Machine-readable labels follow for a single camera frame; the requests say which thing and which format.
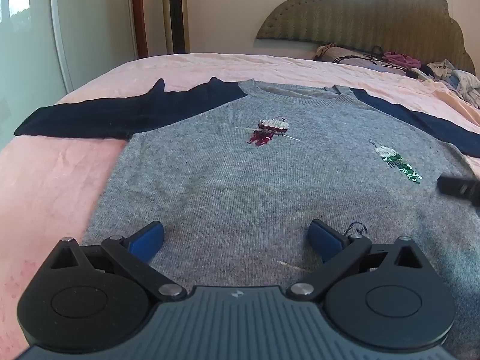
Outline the grey sweater with navy sleeves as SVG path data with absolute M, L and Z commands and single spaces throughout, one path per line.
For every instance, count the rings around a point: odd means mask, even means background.
M 355 88 L 211 79 L 35 111 L 19 135 L 126 145 L 85 235 L 57 243 L 21 296 L 24 359 L 477 359 L 479 135 Z M 322 265 L 315 219 L 372 248 L 319 301 L 287 289 Z M 153 221 L 157 301 L 102 241 Z

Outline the glass sliding wardrobe door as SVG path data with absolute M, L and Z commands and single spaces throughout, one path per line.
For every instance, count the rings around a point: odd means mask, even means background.
M 136 58 L 132 0 L 1 0 L 1 144 L 37 108 Z

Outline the gold tower air conditioner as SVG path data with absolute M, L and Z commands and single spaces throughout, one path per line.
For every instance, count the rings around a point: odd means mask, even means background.
M 187 0 L 162 0 L 166 49 L 169 54 L 191 51 Z

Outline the magenta crumpled garment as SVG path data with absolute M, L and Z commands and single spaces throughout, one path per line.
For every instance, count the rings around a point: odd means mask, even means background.
M 422 66 L 422 62 L 420 60 L 406 54 L 385 52 L 382 58 L 388 63 L 392 63 L 406 69 L 420 68 Z

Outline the brown wooden door frame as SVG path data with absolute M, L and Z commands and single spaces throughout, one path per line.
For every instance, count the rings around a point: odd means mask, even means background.
M 143 0 L 132 0 L 132 8 L 135 38 L 137 43 L 137 54 L 140 59 L 144 59 L 149 56 L 149 52 L 146 38 Z

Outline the olive upholstered headboard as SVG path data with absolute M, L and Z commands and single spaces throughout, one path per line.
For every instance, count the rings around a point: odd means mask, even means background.
M 447 59 L 456 68 L 475 71 L 447 0 L 286 0 L 268 15 L 256 37 L 361 51 L 379 48 L 422 63 Z

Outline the pile of light clothes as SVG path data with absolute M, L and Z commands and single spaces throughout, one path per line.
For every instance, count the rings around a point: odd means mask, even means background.
M 447 59 L 441 62 L 422 64 L 421 71 L 429 77 L 441 80 L 465 102 L 479 108 L 480 81 L 474 74 L 455 68 Z

